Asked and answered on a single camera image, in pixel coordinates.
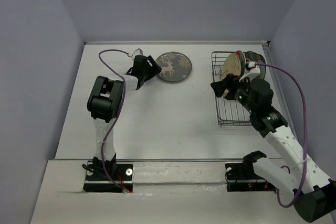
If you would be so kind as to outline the red and teal floral plate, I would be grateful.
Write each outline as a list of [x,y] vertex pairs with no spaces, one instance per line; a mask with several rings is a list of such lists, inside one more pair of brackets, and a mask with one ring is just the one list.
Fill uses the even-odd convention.
[[246,64],[245,54],[241,50],[236,51],[236,54],[238,55],[240,60],[240,66],[241,66],[240,76],[243,76],[245,74],[245,64]]

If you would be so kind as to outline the beige bird branch plate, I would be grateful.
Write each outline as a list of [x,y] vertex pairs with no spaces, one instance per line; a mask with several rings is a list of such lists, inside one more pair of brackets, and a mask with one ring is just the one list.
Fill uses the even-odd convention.
[[240,77],[242,75],[242,63],[238,52],[232,52],[224,61],[221,71],[221,79],[225,79],[228,74]]

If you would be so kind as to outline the dark teal blossom plate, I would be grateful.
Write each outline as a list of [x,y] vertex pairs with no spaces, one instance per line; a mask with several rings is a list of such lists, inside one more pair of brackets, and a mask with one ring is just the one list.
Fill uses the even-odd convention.
[[245,58],[246,58],[246,61],[254,61],[254,62],[257,62],[258,60],[260,60],[260,55],[253,52],[253,51],[247,51],[245,52]]

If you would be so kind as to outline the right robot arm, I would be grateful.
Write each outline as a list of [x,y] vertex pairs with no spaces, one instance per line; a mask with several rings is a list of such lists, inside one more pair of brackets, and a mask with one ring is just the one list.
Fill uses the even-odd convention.
[[223,80],[212,82],[215,96],[235,100],[248,112],[253,128],[281,156],[289,172],[274,165],[261,151],[243,158],[241,171],[248,178],[256,175],[293,194],[293,206],[298,215],[312,223],[335,211],[335,180],[322,171],[304,153],[282,114],[272,106],[273,91],[263,79],[238,80],[228,74]]

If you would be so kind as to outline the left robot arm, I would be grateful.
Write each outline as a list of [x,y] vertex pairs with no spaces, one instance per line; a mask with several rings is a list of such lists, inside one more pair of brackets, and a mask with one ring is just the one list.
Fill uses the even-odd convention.
[[152,56],[136,55],[133,66],[118,80],[98,76],[87,102],[96,131],[96,152],[92,160],[92,173],[111,179],[117,171],[113,128],[120,116],[128,91],[140,89],[145,82],[161,72]]

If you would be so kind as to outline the grey deer plate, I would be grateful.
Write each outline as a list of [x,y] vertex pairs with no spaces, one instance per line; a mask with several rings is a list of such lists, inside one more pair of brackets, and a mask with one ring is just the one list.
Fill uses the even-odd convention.
[[192,62],[183,53],[170,51],[157,57],[155,60],[161,67],[158,77],[170,83],[184,81],[192,72]]

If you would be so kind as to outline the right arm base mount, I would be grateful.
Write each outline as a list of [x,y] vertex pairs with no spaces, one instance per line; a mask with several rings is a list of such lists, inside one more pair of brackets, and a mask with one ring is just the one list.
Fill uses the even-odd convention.
[[254,173],[253,163],[267,157],[261,151],[255,151],[243,157],[240,163],[225,164],[225,180],[228,192],[272,191],[274,185]]

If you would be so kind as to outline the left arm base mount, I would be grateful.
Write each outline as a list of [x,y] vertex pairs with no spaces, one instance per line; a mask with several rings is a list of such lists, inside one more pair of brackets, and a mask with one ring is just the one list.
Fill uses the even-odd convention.
[[133,164],[118,163],[116,172],[109,179],[104,170],[94,171],[92,162],[82,164],[86,171],[83,191],[87,193],[131,193],[133,192]]

